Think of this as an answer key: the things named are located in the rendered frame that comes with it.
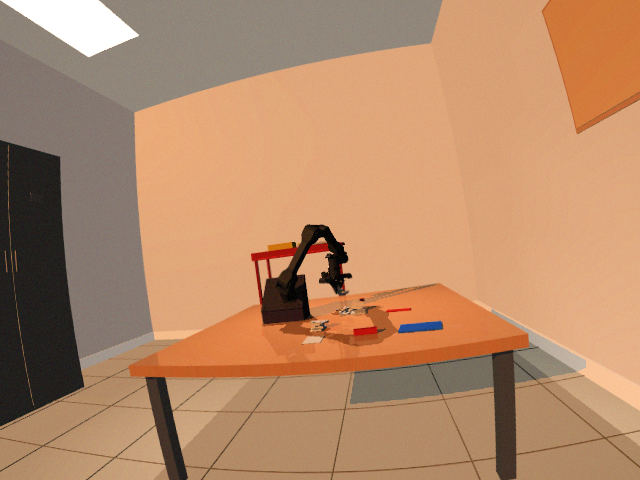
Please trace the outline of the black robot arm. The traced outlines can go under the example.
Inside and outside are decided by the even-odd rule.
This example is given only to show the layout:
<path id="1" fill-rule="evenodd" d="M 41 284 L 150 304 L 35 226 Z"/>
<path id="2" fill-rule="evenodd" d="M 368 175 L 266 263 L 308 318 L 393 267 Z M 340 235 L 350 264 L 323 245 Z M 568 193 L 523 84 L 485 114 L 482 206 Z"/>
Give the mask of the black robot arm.
<path id="1" fill-rule="evenodd" d="M 328 258 L 329 266 L 336 266 L 348 262 L 349 259 L 347 252 L 344 251 L 344 246 L 335 239 L 328 226 L 323 224 L 306 225 L 302 231 L 301 243 L 297 251 L 295 252 L 288 268 L 282 271 L 279 275 L 275 285 L 275 288 L 279 290 L 283 303 L 295 302 L 295 285 L 298 281 L 297 271 L 299 270 L 310 246 L 322 237 L 324 237 L 328 243 L 329 251 L 334 253 L 328 253 L 325 256 L 325 258 Z"/>

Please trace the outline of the blue flat rectangular plate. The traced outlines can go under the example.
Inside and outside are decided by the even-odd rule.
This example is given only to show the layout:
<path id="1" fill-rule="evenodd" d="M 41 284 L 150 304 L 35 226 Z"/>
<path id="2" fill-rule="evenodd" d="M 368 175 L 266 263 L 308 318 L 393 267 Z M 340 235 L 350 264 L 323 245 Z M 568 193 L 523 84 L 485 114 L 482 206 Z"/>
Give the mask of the blue flat rectangular plate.
<path id="1" fill-rule="evenodd" d="M 441 321 L 419 322 L 415 324 L 400 324 L 398 333 L 422 332 L 427 330 L 443 330 Z"/>

